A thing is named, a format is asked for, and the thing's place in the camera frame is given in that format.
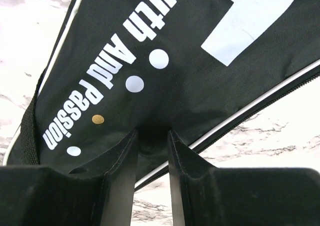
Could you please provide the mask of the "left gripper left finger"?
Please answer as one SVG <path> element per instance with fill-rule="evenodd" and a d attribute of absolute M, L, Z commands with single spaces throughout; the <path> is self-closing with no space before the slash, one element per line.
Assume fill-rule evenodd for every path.
<path fill-rule="evenodd" d="M 1 225 L 128 226 L 138 149 L 133 130 L 69 174 L 46 166 L 1 167 Z"/>

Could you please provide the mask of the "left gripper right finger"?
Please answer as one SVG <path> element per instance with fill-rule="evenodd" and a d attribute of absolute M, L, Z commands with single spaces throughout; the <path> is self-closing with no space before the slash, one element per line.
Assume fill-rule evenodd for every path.
<path fill-rule="evenodd" d="M 311 168 L 219 168 L 169 131 L 175 226 L 317 226 L 320 174 Z"/>

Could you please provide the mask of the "black racket bag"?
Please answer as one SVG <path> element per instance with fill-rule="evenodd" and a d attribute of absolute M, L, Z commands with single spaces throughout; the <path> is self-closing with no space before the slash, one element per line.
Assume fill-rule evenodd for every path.
<path fill-rule="evenodd" d="M 71 0 L 4 157 L 72 174 L 137 131 L 136 189 L 167 134 L 200 153 L 320 72 L 320 0 Z"/>

